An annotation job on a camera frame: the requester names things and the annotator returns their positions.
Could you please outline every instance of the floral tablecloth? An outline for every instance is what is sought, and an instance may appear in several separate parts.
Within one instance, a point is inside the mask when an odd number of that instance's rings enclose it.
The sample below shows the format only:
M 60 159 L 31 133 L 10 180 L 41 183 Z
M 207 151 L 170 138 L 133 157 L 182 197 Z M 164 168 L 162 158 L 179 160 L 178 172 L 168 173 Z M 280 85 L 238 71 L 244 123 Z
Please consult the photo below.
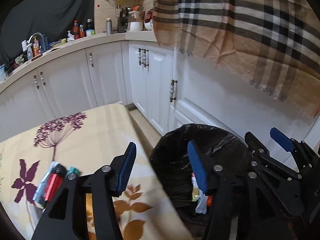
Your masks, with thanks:
M 106 105 L 58 118 L 0 143 L 0 201 L 20 233 L 31 239 L 42 210 L 32 196 L 52 160 L 82 175 L 92 174 L 129 142 L 137 158 L 127 190 L 114 199 L 124 240 L 192 239 L 162 189 L 138 139 L 127 109 Z M 89 238 L 95 239 L 91 196 L 87 195 Z

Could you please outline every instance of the kitchen counter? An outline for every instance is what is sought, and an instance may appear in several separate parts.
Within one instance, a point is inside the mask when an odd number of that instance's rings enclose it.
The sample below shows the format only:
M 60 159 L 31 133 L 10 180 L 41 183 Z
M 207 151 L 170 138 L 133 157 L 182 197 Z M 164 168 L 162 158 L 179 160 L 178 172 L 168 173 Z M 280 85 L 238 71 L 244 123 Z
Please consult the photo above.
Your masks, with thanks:
M 117 33 L 112 35 L 106 35 L 105 33 L 99 33 L 93 36 L 84 37 L 79 40 L 70 41 L 65 44 L 62 44 L 58 47 L 58 49 L 43 55 L 42 57 L 34 60 L 34 61 L 27 61 L 18 68 L 16 68 L 12 75 L 7 78 L 1 85 L 0 85 L 0 93 L 5 90 L 8 86 L 10 86 L 13 82 L 17 81 L 23 75 L 27 74 L 28 72 L 36 69 L 37 67 L 54 60 L 58 57 L 62 57 L 66 54 L 85 49 L 88 47 L 115 42 L 115 41 L 149 41 L 149 42 L 156 42 L 156 37 L 153 31 L 141 31 L 141 32 L 134 32 L 134 33 Z

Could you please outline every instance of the purple flower print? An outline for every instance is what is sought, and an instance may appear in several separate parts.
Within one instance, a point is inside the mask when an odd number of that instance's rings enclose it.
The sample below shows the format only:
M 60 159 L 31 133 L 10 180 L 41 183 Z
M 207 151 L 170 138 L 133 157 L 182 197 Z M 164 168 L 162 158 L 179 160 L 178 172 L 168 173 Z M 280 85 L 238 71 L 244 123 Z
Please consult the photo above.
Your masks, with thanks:
M 39 161 L 35 162 L 34 164 L 32 164 L 31 168 L 26 172 L 26 162 L 24 159 L 20 159 L 20 177 L 17 178 L 11 186 L 12 188 L 19 189 L 16 198 L 13 200 L 15 203 L 20 202 L 23 196 L 23 192 L 25 191 L 27 200 L 31 204 L 34 204 L 32 198 L 35 194 L 37 187 L 33 185 L 31 182 L 35 177 L 38 164 Z
M 85 113 L 76 113 L 66 117 L 60 117 L 40 126 L 34 138 L 33 146 L 42 148 L 53 147 L 52 161 L 55 160 L 56 147 L 74 130 L 82 127 L 82 120 L 86 119 Z

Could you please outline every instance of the tiled wall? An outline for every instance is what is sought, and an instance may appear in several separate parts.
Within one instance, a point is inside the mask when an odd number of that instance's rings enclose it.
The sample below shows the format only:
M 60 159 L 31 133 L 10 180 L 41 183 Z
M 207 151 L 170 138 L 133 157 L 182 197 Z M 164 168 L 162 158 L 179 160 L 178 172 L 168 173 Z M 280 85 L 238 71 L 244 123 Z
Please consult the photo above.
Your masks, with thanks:
M 147 12 L 153 8 L 154 0 L 124 0 L 121 7 L 133 7 L 135 5 L 144 6 Z M 112 29 L 117 29 L 117 17 L 115 15 L 115 4 L 120 0 L 94 0 L 94 25 L 96 33 L 102 33 L 106 31 L 106 18 L 111 18 Z

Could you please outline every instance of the black trash bag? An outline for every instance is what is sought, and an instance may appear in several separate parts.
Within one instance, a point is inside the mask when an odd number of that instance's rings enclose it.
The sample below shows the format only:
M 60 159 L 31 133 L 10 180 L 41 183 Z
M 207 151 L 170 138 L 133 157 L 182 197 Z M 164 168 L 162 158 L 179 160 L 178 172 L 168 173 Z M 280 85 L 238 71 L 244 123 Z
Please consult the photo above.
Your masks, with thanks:
M 205 215 L 199 215 L 194 214 L 191 208 L 192 168 L 187 152 L 191 140 L 195 140 L 201 152 L 211 156 L 225 171 L 234 175 L 245 175 L 253 158 L 238 137 L 218 127 L 203 124 L 185 124 L 164 135 L 153 149 L 150 158 L 152 168 L 180 218 L 193 236 L 199 237 L 203 236 L 210 209 Z

